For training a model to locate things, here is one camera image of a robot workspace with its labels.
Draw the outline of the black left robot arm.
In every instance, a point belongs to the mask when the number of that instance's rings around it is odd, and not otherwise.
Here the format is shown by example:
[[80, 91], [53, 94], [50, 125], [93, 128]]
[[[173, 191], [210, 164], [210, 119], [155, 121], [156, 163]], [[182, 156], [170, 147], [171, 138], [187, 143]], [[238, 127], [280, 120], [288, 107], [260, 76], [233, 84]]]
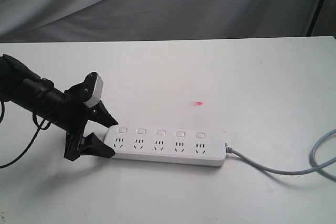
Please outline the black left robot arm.
[[88, 121], [107, 128], [118, 124], [101, 100], [102, 89], [101, 77], [92, 72], [83, 82], [61, 92], [52, 81], [41, 78], [19, 60], [1, 56], [1, 101], [11, 101], [30, 111], [34, 122], [39, 116], [65, 130], [64, 157], [70, 161], [81, 155], [115, 155], [94, 133], [83, 135]]

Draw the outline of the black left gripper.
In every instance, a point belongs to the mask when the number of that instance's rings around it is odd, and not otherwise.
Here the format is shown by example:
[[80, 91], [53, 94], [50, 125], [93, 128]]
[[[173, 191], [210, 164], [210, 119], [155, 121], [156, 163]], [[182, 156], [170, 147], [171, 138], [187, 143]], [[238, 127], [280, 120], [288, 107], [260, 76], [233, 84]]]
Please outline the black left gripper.
[[118, 121], [108, 112], [102, 100], [92, 108], [86, 107], [83, 103], [85, 98], [83, 82], [65, 91], [65, 101], [58, 110], [60, 126], [66, 131], [64, 158], [70, 161], [84, 155], [111, 158], [115, 155], [115, 151], [94, 133], [82, 137], [89, 117], [90, 121], [107, 128], [118, 125]]

